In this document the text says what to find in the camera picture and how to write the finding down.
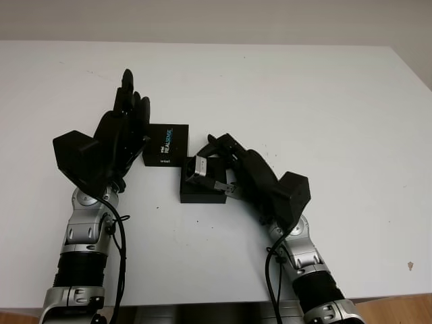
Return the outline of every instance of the black box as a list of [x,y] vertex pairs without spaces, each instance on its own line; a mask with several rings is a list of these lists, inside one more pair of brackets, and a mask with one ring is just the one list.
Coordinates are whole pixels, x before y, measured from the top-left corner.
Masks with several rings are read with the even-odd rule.
[[[198,184],[186,182],[186,166],[192,157],[184,159],[180,178],[180,202],[198,204],[225,204],[227,196],[222,191],[211,190]],[[225,162],[219,157],[207,158],[207,174],[215,180],[227,183]]]
[[148,167],[181,167],[188,156],[189,125],[150,124],[142,158]]

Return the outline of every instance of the white tabletop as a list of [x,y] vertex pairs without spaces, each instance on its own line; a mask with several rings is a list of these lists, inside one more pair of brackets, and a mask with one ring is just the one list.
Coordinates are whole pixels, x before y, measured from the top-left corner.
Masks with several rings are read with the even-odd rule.
[[[347,297],[431,292],[432,93],[391,49],[3,41],[1,308],[42,306],[74,190],[51,141],[92,135],[125,68],[153,123],[190,125],[190,155],[229,132],[309,177],[304,214]],[[233,199],[181,205],[179,178],[141,158],[125,178],[123,304],[268,300],[266,229]],[[107,304],[118,260],[112,246]]]

